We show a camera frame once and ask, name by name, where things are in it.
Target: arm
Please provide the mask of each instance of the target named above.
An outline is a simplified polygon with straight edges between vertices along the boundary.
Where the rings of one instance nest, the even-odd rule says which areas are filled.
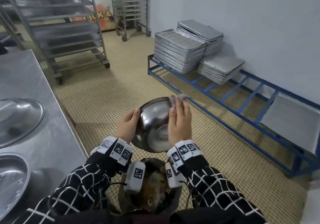
[[[121,118],[107,151],[94,152],[85,164],[73,170],[51,196],[42,199],[34,208],[28,208],[14,224],[49,224],[66,214],[106,208],[105,191],[111,178],[125,166],[110,157],[118,138],[130,143],[139,119],[140,110],[131,110]],[[105,219],[105,211],[96,213]]]
[[[191,157],[189,154],[188,159],[182,159],[184,153],[178,149],[178,146],[185,144],[188,148],[187,146],[191,143],[197,147],[190,140],[192,137],[191,111],[186,101],[181,103],[176,99],[176,109],[170,110],[168,132],[169,141],[174,146],[168,151],[168,157],[171,157],[173,151],[179,154],[182,161],[177,166],[177,170],[186,177],[189,189],[194,190],[193,196],[198,206],[218,208],[240,216],[245,215],[254,219],[256,223],[267,222],[261,211],[249,202],[220,171],[210,167],[200,152],[197,156]]]

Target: stainless steel bowl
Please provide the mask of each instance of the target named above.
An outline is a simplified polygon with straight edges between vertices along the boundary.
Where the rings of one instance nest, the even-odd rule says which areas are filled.
[[[0,221],[26,190],[30,168],[26,160],[12,152],[0,153]]]
[[[170,108],[168,97],[154,99],[142,105],[133,145],[153,153],[168,151],[172,147],[168,141]]]
[[[0,100],[0,148],[25,137],[41,122],[45,107],[34,99]]]

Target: blue metal stand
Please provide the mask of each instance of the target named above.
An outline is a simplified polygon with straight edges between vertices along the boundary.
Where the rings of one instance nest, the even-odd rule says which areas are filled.
[[[156,65],[153,67],[150,67],[150,60],[153,61]],[[193,80],[193,81],[189,81],[186,78],[184,78],[182,75],[174,72],[173,70],[171,70],[170,68],[166,67],[165,65],[163,65],[161,62],[155,60],[153,58],[153,55],[148,56],[148,74],[151,74],[153,76],[155,76],[156,78],[158,78],[160,81],[162,81],[163,83],[165,83],[166,85],[168,85],[170,88],[172,88],[173,90],[175,90],[178,93],[182,93],[179,89],[177,89],[176,87],[174,87],[173,85],[171,85],[169,82],[167,82],[166,80],[164,80],[163,78],[161,78],[160,76],[158,76],[154,70],[157,68],[163,68],[165,70],[167,70],[168,72],[174,74],[175,76],[177,76],[178,78],[182,79],[184,82],[188,83],[189,85],[193,86],[195,89],[199,90],[200,92],[202,92],[204,95],[206,95],[207,97],[209,97],[210,99],[212,99],[213,101],[215,101],[216,103],[218,103],[219,105],[221,105],[222,107],[226,108],[227,110],[229,110],[230,112],[232,112],[233,114],[235,114],[236,116],[238,116],[239,118],[241,118],[242,120],[244,120],[245,122],[249,123],[251,126],[253,126],[254,128],[258,129],[260,132],[264,133],[265,135],[267,135],[268,137],[270,137],[271,139],[273,139],[274,141],[276,141],[277,143],[279,143],[280,145],[284,146],[285,148],[289,149],[292,153],[294,153],[295,155],[295,159],[294,162],[292,164],[291,168],[288,168],[287,166],[285,166],[283,163],[281,163],[280,161],[278,161],[276,158],[274,158],[273,156],[271,156],[270,154],[268,154],[266,151],[264,151],[263,149],[261,149],[258,145],[256,145],[254,142],[250,141],[248,138],[246,138],[245,136],[243,136],[241,133],[239,133],[237,130],[233,129],[232,127],[230,127],[228,124],[226,124],[225,122],[223,122],[221,119],[219,119],[218,117],[216,117],[214,114],[212,114],[211,112],[209,112],[208,110],[206,110],[204,107],[202,107],[201,105],[199,105],[197,102],[195,102],[194,100],[192,100],[190,97],[187,97],[187,99],[192,102],[194,105],[198,106],[200,109],[202,109],[205,113],[207,113],[208,115],[210,115],[212,118],[214,118],[216,121],[218,121],[219,123],[221,123],[222,125],[224,125],[226,128],[228,128],[230,131],[232,131],[234,134],[236,134],[238,137],[240,137],[241,139],[243,139],[244,141],[246,141],[248,144],[250,144],[252,147],[254,147],[255,149],[257,149],[260,153],[262,153],[264,156],[266,156],[267,158],[269,158],[271,161],[273,161],[275,164],[277,164],[278,166],[280,166],[281,168],[283,168],[288,174],[289,176],[298,176],[298,175],[302,175],[302,174],[307,174],[307,173],[311,173],[316,169],[320,168],[320,159],[318,157],[308,157],[304,154],[303,150],[293,146],[292,144],[283,141],[281,138],[277,137],[276,135],[270,133],[269,131],[267,131],[266,129],[262,128],[258,123],[260,122],[260,120],[262,119],[262,117],[264,116],[264,114],[267,112],[267,110],[269,109],[269,107],[271,106],[271,104],[273,103],[276,95],[281,92],[284,93],[294,99],[297,99],[307,105],[310,105],[314,108],[320,109],[320,105],[315,104],[303,97],[300,97],[290,91],[287,91],[286,89],[280,88],[277,85],[274,85],[266,80],[263,80],[262,78],[259,78],[257,76],[252,75],[251,73],[248,73],[244,70],[240,70],[240,73],[243,74],[245,76],[245,78],[241,81],[241,82],[235,82],[233,80],[230,80],[231,83],[235,84],[235,87],[233,87],[229,92],[227,92],[220,100],[216,99],[215,97],[213,97],[211,94],[208,93],[208,91],[210,89],[212,89],[216,83],[212,82],[212,84],[210,86],[208,86],[206,89],[202,89],[200,87],[198,87],[196,85],[196,82],[202,80],[204,78],[204,76],[200,76],[199,78]],[[247,79],[253,79],[258,81],[260,84],[257,86],[257,88],[255,90],[251,90],[247,87],[245,87],[243,85],[243,83],[247,80]],[[275,91],[272,94],[272,96],[270,97],[270,99],[262,96],[261,94],[258,93],[258,91],[262,88],[263,85],[269,86],[270,88],[273,88]],[[223,102],[230,97],[238,88],[242,88],[248,92],[250,92],[250,96],[247,98],[247,100],[237,109],[234,110],[232,108],[230,108],[229,106],[227,106],[226,104],[224,104]],[[246,108],[246,106],[249,104],[249,102],[251,101],[251,99],[253,97],[259,97],[262,100],[266,101],[266,105],[263,107],[263,109],[259,112],[258,116],[256,117],[256,119],[254,121],[251,121],[249,119],[247,119],[245,116],[243,116],[241,114],[241,112]],[[316,155],[320,156],[320,144],[318,144],[317,147],[317,151],[316,151]],[[308,163],[308,166],[304,169],[300,169],[301,168],[301,163],[302,161],[305,161],[306,163]]]

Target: stainless steel table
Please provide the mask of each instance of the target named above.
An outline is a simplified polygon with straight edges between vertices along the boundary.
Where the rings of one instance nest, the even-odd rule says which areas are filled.
[[[88,157],[31,50],[0,56],[0,99],[13,97],[41,101],[45,115],[30,134],[0,149],[0,153],[20,154],[31,169],[26,192],[1,224],[12,223],[25,209],[50,195]]]

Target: stack of baking trays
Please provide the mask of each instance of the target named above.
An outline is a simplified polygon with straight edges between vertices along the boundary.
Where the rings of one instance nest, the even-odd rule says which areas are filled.
[[[211,56],[218,52],[223,33],[209,26],[201,24],[194,20],[185,20],[178,22],[177,31],[182,31],[207,44],[203,57]]]
[[[154,35],[156,60],[180,74],[197,68],[206,48],[204,42],[173,29]]]
[[[212,55],[201,60],[198,72],[218,84],[223,84],[240,71],[244,62],[233,56]]]

